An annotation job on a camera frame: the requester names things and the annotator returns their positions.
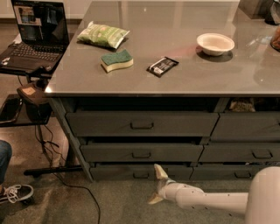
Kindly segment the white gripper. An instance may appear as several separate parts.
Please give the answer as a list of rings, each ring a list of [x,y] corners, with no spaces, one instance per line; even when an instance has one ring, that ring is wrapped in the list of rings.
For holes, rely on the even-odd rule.
[[[154,169],[157,179],[161,179],[157,185],[157,193],[153,193],[148,200],[149,205],[157,204],[162,200],[175,201],[176,194],[180,188],[183,187],[182,184],[169,179],[167,173],[159,164],[154,164]]]

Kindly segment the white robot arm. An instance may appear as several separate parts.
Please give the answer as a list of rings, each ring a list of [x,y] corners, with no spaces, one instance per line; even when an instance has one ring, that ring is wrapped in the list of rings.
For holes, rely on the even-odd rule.
[[[154,164],[157,190],[149,200],[156,204],[169,200],[183,209],[224,210],[244,216],[245,224],[280,224],[280,168],[267,167],[252,179],[248,192],[204,192],[168,177]]]

